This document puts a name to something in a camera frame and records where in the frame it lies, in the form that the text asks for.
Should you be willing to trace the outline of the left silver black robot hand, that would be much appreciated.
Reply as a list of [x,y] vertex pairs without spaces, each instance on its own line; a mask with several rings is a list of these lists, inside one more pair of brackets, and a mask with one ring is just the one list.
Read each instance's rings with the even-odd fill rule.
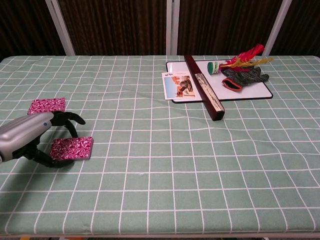
[[78,136],[71,120],[85,125],[76,113],[51,111],[18,117],[0,127],[0,162],[8,162],[24,156],[48,168],[63,168],[73,160],[55,160],[38,149],[40,138],[52,126],[64,126],[73,138]]

